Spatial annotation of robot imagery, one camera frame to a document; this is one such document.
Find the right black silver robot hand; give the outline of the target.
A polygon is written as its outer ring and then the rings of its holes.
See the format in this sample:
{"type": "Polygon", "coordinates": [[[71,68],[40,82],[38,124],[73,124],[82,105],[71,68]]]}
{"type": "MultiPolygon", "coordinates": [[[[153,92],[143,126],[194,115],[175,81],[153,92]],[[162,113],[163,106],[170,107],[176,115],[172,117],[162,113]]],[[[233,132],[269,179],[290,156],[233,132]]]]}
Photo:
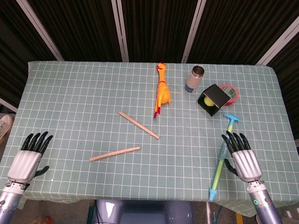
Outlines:
{"type": "Polygon", "coordinates": [[[226,135],[221,137],[225,141],[234,161],[234,166],[231,166],[228,159],[224,159],[226,168],[244,182],[259,181],[262,177],[262,171],[256,154],[251,149],[246,136],[242,133],[237,134],[226,131],[226,135]]]}

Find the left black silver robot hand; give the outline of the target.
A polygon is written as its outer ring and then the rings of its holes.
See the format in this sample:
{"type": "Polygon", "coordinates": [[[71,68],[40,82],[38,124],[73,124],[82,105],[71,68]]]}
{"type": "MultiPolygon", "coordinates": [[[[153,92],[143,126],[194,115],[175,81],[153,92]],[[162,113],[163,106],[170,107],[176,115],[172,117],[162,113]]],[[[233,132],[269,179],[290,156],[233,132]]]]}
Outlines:
{"type": "Polygon", "coordinates": [[[7,174],[10,183],[27,186],[33,178],[41,176],[49,170],[48,165],[40,170],[38,167],[52,138],[53,135],[49,136],[47,131],[31,133],[26,137],[7,174]]]}

